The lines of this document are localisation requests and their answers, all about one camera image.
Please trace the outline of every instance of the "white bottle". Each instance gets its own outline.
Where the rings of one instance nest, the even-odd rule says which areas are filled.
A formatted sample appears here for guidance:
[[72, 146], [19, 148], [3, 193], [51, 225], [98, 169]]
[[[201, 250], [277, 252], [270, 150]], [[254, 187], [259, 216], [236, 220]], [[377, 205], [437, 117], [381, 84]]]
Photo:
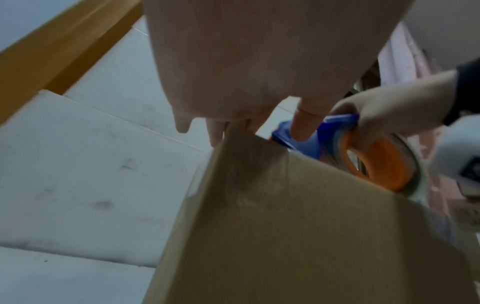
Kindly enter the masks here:
[[429, 168], [480, 189], [480, 115], [459, 118], [442, 133]]

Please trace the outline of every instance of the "cardboard box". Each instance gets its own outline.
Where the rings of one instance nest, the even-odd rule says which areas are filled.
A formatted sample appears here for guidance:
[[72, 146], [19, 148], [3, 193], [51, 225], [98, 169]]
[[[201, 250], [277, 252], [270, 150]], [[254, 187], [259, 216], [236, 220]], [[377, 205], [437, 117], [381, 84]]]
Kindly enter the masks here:
[[421, 206], [232, 131], [190, 185], [143, 304], [478, 303]]

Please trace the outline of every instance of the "dark sleeve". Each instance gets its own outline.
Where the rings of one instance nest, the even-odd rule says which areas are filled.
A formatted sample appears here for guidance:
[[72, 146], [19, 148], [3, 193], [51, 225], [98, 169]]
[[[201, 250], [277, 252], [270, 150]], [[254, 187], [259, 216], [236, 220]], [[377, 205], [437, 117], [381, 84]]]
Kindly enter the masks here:
[[480, 113], [480, 58], [457, 68], [455, 103], [443, 120], [446, 126], [459, 117]]

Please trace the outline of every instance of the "orange ring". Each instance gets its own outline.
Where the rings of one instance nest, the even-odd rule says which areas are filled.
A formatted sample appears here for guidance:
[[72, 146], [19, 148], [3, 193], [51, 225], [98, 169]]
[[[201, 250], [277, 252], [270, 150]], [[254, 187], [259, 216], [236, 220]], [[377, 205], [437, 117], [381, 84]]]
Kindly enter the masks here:
[[[364, 180], [370, 181], [390, 191], [401, 191], [410, 181], [408, 165], [394, 145], [382, 138], [365, 151], [357, 151], [351, 148], [352, 131], [343, 137], [340, 153], [349, 171]], [[368, 172], [365, 176], [350, 161], [347, 150], [354, 151], [363, 162]]]

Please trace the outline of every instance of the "wooden beam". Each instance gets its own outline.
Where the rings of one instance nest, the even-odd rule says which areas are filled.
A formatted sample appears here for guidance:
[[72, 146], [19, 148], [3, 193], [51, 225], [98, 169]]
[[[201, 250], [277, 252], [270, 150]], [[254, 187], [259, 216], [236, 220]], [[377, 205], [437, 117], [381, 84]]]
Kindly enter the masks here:
[[0, 53], [0, 124], [39, 90], [63, 94], [143, 14], [141, 0], [83, 0]]

